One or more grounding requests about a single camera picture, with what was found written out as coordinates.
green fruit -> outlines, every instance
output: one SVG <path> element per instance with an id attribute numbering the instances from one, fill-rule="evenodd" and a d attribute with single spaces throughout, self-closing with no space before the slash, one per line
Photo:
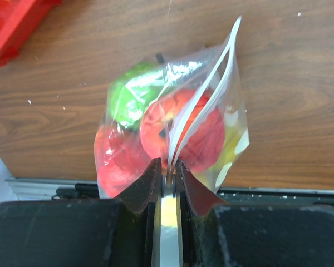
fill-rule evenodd
<path id="1" fill-rule="evenodd" d="M 164 88 L 164 70 L 142 62 L 121 75 L 108 91 L 107 111 L 121 126 L 138 130 L 140 121 Z"/>

clear plastic bag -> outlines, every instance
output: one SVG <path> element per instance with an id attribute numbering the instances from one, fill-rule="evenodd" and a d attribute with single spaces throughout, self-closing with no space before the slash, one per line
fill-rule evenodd
<path id="1" fill-rule="evenodd" d="M 166 174 L 182 159 L 205 186 L 220 188 L 249 144 L 235 56 L 240 20 L 220 46 L 158 53 L 111 84 L 94 144 L 102 197 L 125 190 L 155 157 Z"/>

wooden surface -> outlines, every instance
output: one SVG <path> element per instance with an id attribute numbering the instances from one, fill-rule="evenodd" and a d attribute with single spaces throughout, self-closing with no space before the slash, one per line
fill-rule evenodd
<path id="1" fill-rule="evenodd" d="M 251 145 L 225 185 L 334 189 L 334 0 L 66 0 L 0 68 L 0 157 L 17 177 L 94 180 L 109 82 L 221 42 L 240 14 Z"/>

red container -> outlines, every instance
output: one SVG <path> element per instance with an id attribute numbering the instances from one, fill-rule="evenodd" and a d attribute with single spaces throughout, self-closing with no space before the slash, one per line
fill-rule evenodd
<path id="1" fill-rule="evenodd" d="M 0 0 L 0 66 L 18 50 L 53 5 L 61 0 Z"/>

red fruit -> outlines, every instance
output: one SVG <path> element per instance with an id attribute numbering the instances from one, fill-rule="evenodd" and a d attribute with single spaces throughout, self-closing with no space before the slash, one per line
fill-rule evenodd
<path id="1" fill-rule="evenodd" d="M 181 112 L 184 105 L 193 97 L 194 92 L 194 90 L 181 90 L 162 97 L 148 108 L 141 121 L 141 143 L 150 157 L 162 158 L 164 168 L 167 167 L 168 160 L 168 132 L 173 125 L 174 116 Z M 202 95 L 198 101 L 183 129 L 178 146 L 208 100 L 207 95 Z M 216 108 L 199 125 L 197 132 L 182 149 L 179 158 L 186 162 L 192 172 L 205 171 L 216 163 L 223 148 L 224 136 L 223 117 Z"/>
<path id="2" fill-rule="evenodd" d="M 116 124 L 100 127 L 94 155 L 99 183 L 111 197 L 136 181 L 150 163 L 139 136 Z"/>

